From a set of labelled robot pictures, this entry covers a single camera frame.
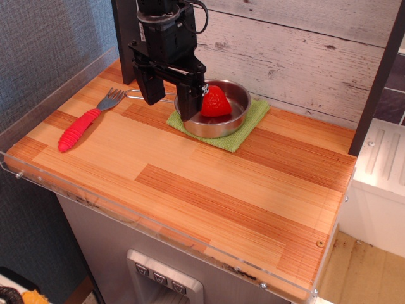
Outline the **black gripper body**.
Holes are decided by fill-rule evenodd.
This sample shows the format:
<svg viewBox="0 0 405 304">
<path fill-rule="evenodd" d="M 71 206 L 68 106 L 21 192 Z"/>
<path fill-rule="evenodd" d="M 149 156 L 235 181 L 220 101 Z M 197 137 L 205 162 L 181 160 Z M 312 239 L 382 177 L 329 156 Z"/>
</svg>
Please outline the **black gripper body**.
<svg viewBox="0 0 405 304">
<path fill-rule="evenodd" d="M 138 6 L 140 40 L 129 47 L 133 62 L 159 65 L 156 75 L 163 81 L 177 84 L 203 82 L 206 67 L 194 55 L 197 29 L 193 6 Z"/>
</svg>

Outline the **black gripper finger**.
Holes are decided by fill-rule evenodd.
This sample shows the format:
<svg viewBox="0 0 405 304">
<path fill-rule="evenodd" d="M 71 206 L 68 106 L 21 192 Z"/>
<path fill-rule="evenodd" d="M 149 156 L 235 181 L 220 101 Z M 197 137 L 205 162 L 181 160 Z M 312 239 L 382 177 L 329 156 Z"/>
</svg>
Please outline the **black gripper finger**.
<svg viewBox="0 0 405 304">
<path fill-rule="evenodd" d="M 179 82 L 177 88 L 177 104 L 182 121 L 190 120 L 201 110 L 203 100 L 203 82 L 186 84 Z"/>
<path fill-rule="evenodd" d="M 133 62 L 132 66 L 142 97 L 148 105 L 154 105 L 165 97 L 163 79 L 156 75 L 156 68 L 159 68 L 159 65 L 154 63 L 140 65 Z"/>
</svg>

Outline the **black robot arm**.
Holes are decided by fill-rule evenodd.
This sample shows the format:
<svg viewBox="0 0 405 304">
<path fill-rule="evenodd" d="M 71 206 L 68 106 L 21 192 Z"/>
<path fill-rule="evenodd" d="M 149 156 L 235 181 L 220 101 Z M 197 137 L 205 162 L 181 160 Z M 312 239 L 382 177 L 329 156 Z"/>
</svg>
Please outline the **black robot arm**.
<svg viewBox="0 0 405 304">
<path fill-rule="evenodd" d="M 201 1 L 139 1 L 140 42 L 130 45 L 132 65 L 144 100 L 154 105 L 164 98 L 165 82 L 177 89 L 178 112 L 183 121 L 197 114 L 208 91 L 206 67 L 196 58 L 194 7 Z"/>
</svg>

